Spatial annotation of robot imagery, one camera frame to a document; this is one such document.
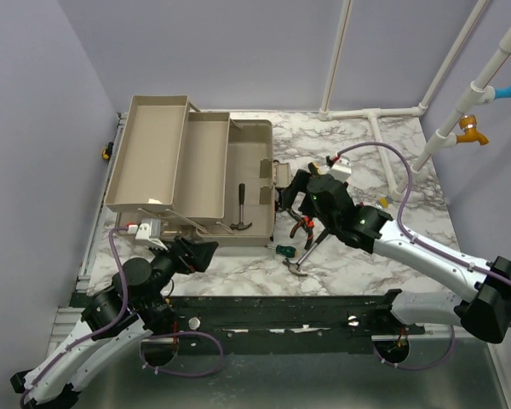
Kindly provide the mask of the orange black pliers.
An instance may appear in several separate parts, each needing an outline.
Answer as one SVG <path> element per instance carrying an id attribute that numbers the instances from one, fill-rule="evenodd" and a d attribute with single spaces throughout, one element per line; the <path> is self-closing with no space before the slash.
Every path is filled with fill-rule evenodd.
<path id="1" fill-rule="evenodd" d="M 306 233 L 306 235 L 307 235 L 307 239 L 306 239 L 306 242 L 305 242 L 305 245 L 304 245 L 304 249 L 305 250 L 309 250 L 312 247 L 312 245 L 313 245 L 313 238 L 314 238 L 314 234 L 313 234 L 314 222 L 313 222 L 312 217 L 302 216 L 302 215 L 294 212 L 293 210 L 291 210 L 289 212 L 289 215 L 296 222 L 295 225 L 293 226 L 293 228 L 290 230 L 289 237 L 291 239 L 293 239 L 296 236 L 296 233 L 300 229 L 303 230 Z"/>

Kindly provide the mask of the small claw hammer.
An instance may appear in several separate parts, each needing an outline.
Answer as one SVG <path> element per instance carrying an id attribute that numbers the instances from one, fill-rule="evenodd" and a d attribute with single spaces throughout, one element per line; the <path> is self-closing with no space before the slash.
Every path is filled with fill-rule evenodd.
<path id="1" fill-rule="evenodd" d="M 244 183 L 238 185 L 238 221 L 232 223 L 230 228 L 233 231 L 244 231 L 252 227 L 253 223 L 246 223 L 244 221 L 244 201 L 245 201 L 245 189 Z"/>

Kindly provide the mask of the beige plastic tool box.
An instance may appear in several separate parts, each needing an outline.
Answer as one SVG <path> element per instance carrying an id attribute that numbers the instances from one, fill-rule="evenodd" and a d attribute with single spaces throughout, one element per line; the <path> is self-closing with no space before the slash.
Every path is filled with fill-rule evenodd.
<path id="1" fill-rule="evenodd" d="M 117 225 L 161 221 L 161 240 L 184 235 L 222 246 L 264 246 L 273 237 L 277 188 L 291 180 L 273 153 L 273 124 L 199 111 L 185 95 L 132 97 L 104 200 Z M 238 185 L 244 183 L 244 221 Z"/>

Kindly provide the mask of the large black-handled claw hammer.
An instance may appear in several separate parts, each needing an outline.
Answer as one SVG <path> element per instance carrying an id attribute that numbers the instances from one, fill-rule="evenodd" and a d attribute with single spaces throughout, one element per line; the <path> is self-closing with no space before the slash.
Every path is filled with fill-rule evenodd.
<path id="1" fill-rule="evenodd" d="M 308 250 L 305 250 L 302 255 L 297 259 L 296 262 L 292 262 L 289 258 L 285 258 L 282 263 L 287 267 L 288 271 L 291 274 L 294 274 L 297 277 L 307 277 L 307 273 L 303 273 L 301 270 L 301 265 L 315 252 L 315 250 L 320 246 L 320 244 L 330 235 L 330 231 L 325 229 L 322 231 L 319 236 L 314 240 L 313 244 L 309 247 Z"/>

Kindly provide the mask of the yellow black screwdriver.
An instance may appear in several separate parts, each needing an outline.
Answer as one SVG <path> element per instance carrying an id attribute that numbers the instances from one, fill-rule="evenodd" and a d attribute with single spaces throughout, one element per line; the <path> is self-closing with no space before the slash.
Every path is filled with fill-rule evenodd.
<path id="1" fill-rule="evenodd" d="M 311 162 L 308 164 L 307 167 L 308 167 L 308 170 L 312 176 L 320 176 L 321 175 L 320 168 L 316 163 Z"/>

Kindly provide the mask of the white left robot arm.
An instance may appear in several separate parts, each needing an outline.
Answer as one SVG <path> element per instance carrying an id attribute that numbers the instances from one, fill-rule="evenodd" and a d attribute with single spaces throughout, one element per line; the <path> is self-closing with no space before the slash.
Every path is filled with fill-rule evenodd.
<path id="1" fill-rule="evenodd" d="M 22 408 L 71 408 L 92 379 L 128 346 L 146 339 L 182 337 L 162 289 L 177 274 L 203 273 L 218 248 L 176 237 L 152 259 L 118 262 L 112 284 L 94 294 L 72 331 L 39 366 L 10 382 Z"/>

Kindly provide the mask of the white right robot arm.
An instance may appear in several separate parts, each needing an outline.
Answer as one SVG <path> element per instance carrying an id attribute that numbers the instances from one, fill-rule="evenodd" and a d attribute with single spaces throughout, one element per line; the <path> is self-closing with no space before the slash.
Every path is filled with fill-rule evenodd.
<path id="1" fill-rule="evenodd" d="M 460 326 L 487 343 L 504 340 L 511 328 L 510 260 L 488 262 L 428 239 L 384 210 L 354 203 L 347 183 L 330 174 L 298 171 L 281 191 L 279 207 L 290 210 L 298 193 L 304 195 L 299 211 L 344 245 L 400 262 L 446 287 L 443 293 L 398 292 L 375 312 L 380 331 L 432 323 Z"/>

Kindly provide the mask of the black pruning shears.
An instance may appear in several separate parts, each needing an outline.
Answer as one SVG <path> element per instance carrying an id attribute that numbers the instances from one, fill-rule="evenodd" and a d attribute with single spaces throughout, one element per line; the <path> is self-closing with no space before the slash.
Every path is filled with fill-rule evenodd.
<path id="1" fill-rule="evenodd" d="M 276 193 L 278 198 L 276 199 L 275 208 L 277 212 L 288 212 L 290 215 L 294 215 L 293 205 L 296 200 L 298 190 L 294 187 L 277 188 Z"/>

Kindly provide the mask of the green stubby screwdriver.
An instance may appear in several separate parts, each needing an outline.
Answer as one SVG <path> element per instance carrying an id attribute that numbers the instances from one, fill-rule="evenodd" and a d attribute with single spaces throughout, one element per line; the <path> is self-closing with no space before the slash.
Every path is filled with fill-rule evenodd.
<path id="1" fill-rule="evenodd" d="M 268 249 L 273 250 L 277 255 L 287 258 L 294 258 L 297 254 L 297 249 L 290 245 L 271 245 Z"/>

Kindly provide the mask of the small yellow metal piece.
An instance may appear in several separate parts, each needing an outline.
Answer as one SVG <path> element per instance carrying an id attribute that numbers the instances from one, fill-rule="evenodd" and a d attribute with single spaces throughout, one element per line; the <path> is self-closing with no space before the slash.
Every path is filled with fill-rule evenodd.
<path id="1" fill-rule="evenodd" d="M 376 207 L 378 209 L 385 210 L 388 208 L 388 206 L 389 206 L 389 203 L 385 198 L 380 198 L 376 201 Z"/>

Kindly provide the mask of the yellow black knob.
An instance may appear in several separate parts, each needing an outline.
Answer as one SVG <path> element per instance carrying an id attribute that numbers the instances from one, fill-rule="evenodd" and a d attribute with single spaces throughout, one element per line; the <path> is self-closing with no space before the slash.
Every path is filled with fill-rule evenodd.
<path id="1" fill-rule="evenodd" d="M 113 147 L 114 147 L 114 143 L 111 141 L 102 150 L 101 157 L 105 161 L 108 161 L 111 158 L 112 153 L 113 153 Z"/>

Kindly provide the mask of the orange brass tap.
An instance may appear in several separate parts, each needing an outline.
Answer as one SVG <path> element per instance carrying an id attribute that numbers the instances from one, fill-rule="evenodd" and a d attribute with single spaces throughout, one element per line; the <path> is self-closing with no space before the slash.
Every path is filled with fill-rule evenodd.
<path id="1" fill-rule="evenodd" d="M 481 146 L 484 146 L 489 143 L 487 137 L 478 131 L 478 121 L 473 114 L 463 115 L 459 119 L 458 125 L 462 134 L 456 136 L 457 144 L 478 142 Z"/>

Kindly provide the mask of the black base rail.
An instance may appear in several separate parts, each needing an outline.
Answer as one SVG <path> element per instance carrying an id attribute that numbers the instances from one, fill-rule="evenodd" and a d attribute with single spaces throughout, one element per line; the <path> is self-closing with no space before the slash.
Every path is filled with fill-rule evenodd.
<path id="1" fill-rule="evenodd" d="M 459 326 L 467 304 L 452 292 L 391 290 L 380 296 L 137 297 L 118 323 L 95 340 L 143 336 L 152 360 L 173 354 L 372 354 L 398 356 L 397 336 L 421 335 L 424 325 Z"/>

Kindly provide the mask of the aluminium frame rail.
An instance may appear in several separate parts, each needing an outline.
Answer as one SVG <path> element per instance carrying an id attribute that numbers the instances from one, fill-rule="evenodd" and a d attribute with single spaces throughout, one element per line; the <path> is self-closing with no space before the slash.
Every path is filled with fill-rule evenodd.
<path id="1" fill-rule="evenodd" d="M 97 203 L 97 207 L 94 213 L 93 221 L 91 228 L 89 230 L 89 237 L 87 244 L 85 246 L 85 250 L 83 253 L 83 259 L 81 261 L 78 274 L 75 281 L 74 291 L 75 292 L 86 292 L 89 280 L 90 280 L 90 271 L 91 271 L 91 262 L 93 260 L 92 252 L 93 247 L 95 245 L 95 242 L 98 241 L 98 237 L 100 236 L 99 231 L 101 229 L 102 222 L 101 214 L 104 208 L 104 200 L 106 197 L 106 190 L 109 185 L 109 181 L 111 178 L 113 163 L 115 160 L 115 148 L 120 144 L 122 137 L 123 137 L 123 130 L 127 122 L 128 113 L 126 112 L 119 112 L 118 113 L 118 127 L 116 129 L 116 134 L 112 139 L 112 143 L 114 145 L 114 148 L 112 150 L 112 157 L 105 161 L 105 173 L 104 173 L 104 179 L 100 187 L 100 196 Z"/>

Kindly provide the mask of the white pvc pipe frame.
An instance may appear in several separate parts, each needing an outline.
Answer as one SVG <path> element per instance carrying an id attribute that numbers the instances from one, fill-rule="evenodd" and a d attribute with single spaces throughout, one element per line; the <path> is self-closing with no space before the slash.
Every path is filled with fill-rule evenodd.
<path id="1" fill-rule="evenodd" d="M 439 90 L 439 86 L 444 81 L 445 75 L 452 68 L 455 59 L 462 50 L 462 46 L 467 42 L 488 4 L 487 1 L 478 1 L 474 5 L 474 8 L 463 24 L 461 31 L 459 31 L 456 36 L 454 43 L 429 85 L 428 90 L 417 105 L 404 108 L 374 107 L 350 111 L 333 111 L 330 108 L 332 90 L 341 59 L 342 46 L 346 39 L 348 22 L 353 13 L 353 2 L 344 1 L 342 3 L 336 38 L 330 58 L 330 67 L 325 81 L 324 94 L 318 111 L 319 120 L 329 121 L 335 119 L 362 118 L 369 122 L 375 140 L 382 141 L 382 134 L 378 124 L 379 118 L 405 116 L 420 118 L 423 116 L 429 108 L 431 100 Z M 444 123 L 434 131 L 429 141 L 424 145 L 422 153 L 418 155 L 414 164 L 410 165 L 408 168 L 408 170 L 414 173 L 417 179 L 423 180 L 428 177 L 428 173 L 424 171 L 423 168 L 434 154 L 442 149 L 458 145 L 456 143 L 456 136 L 462 134 L 458 121 L 463 115 L 471 114 L 470 111 L 472 108 L 478 105 L 491 104 L 496 101 L 494 99 L 496 88 L 491 86 L 491 81 L 508 61 L 509 57 L 511 57 L 511 26 L 503 35 L 497 46 L 497 50 L 488 62 L 486 62 L 477 78 L 469 83 L 467 88 L 462 92 L 456 105 L 452 108 L 451 114 Z"/>

